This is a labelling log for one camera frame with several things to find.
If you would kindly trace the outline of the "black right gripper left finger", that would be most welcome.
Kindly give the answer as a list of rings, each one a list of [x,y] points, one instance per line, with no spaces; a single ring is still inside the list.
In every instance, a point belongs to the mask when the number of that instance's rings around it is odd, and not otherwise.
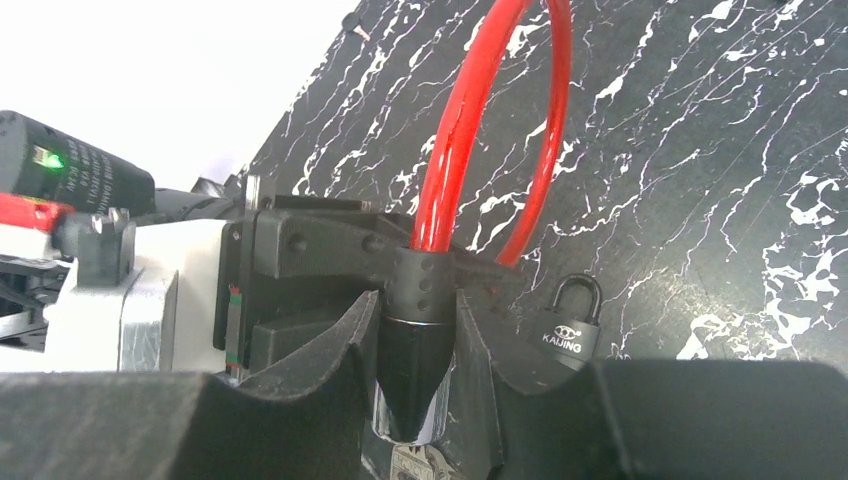
[[[5,374],[5,479],[354,479],[380,297],[240,385],[205,373]]]

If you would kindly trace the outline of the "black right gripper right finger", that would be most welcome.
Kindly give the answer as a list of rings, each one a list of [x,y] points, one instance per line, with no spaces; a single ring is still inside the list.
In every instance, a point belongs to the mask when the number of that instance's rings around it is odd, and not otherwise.
[[[847,381],[796,361],[571,370],[457,297],[453,457],[469,479],[843,479]]]

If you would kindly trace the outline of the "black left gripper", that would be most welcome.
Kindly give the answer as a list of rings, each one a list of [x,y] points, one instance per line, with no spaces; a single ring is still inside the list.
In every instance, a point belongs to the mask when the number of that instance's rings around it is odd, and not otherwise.
[[[368,201],[279,194],[245,178],[226,217],[213,346],[240,382],[326,331],[378,290],[413,219]]]

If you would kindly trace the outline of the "black padlock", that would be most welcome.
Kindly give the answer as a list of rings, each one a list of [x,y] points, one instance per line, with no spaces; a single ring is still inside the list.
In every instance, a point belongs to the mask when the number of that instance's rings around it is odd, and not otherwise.
[[[566,315],[562,301],[568,290],[580,287],[590,295],[582,317]],[[579,371],[594,356],[600,337],[603,292],[597,280],[585,273],[564,276],[549,303],[536,317],[529,342],[565,367]]]

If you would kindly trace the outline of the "red cable lock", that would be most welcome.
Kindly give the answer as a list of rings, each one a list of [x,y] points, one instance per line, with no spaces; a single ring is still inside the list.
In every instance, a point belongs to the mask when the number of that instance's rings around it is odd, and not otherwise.
[[[504,51],[529,6],[497,1],[485,16],[438,126],[410,241],[394,254],[378,331],[372,429],[397,445],[427,445],[444,431],[458,324],[450,251],[458,203]]]

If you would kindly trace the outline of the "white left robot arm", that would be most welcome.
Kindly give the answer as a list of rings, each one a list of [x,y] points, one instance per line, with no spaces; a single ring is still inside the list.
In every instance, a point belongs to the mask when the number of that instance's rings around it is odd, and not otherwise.
[[[1,114],[1,314],[47,326],[1,384],[246,371],[247,383],[384,287],[412,220],[355,200],[156,186],[137,166]]]

